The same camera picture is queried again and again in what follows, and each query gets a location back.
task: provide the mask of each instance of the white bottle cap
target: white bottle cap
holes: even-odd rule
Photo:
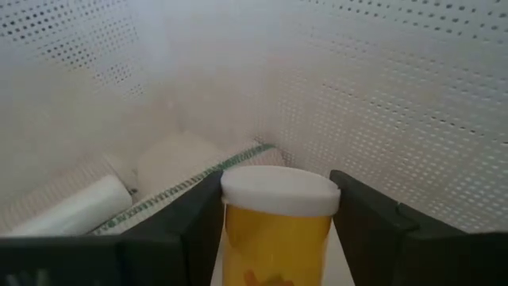
[[[236,207],[275,215],[334,215],[341,191],[331,180],[296,168],[248,166],[226,171],[224,199]]]

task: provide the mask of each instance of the white roll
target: white roll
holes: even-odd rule
[[[121,181],[112,175],[78,191],[6,236],[71,236],[86,234],[133,204]]]

